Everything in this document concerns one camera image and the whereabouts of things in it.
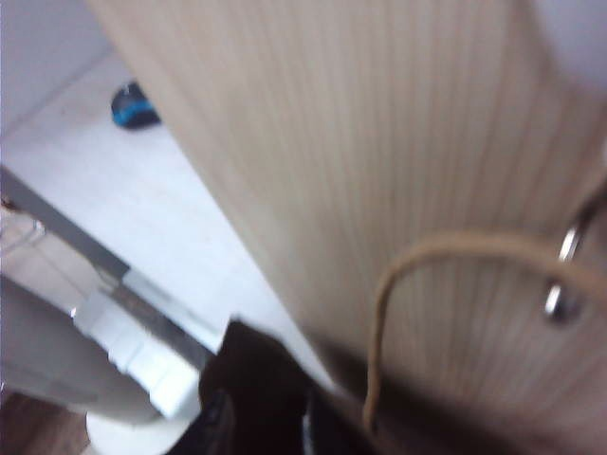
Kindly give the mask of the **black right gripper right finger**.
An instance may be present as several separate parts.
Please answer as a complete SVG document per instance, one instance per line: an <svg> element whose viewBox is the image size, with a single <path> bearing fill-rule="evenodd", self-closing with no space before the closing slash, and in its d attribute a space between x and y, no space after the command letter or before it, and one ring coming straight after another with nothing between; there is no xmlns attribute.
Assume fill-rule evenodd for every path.
<svg viewBox="0 0 607 455"><path fill-rule="evenodd" d="M307 393L308 454L375 454L363 432L315 389Z"/></svg>

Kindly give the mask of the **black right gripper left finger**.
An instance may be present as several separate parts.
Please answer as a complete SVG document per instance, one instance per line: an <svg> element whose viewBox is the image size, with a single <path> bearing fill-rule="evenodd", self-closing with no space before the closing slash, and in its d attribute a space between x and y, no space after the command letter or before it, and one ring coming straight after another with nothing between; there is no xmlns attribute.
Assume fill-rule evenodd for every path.
<svg viewBox="0 0 607 455"><path fill-rule="evenodd" d="M307 374L277 339L240 320L202 373L203 409L229 418L230 454L302 454Z"/></svg>

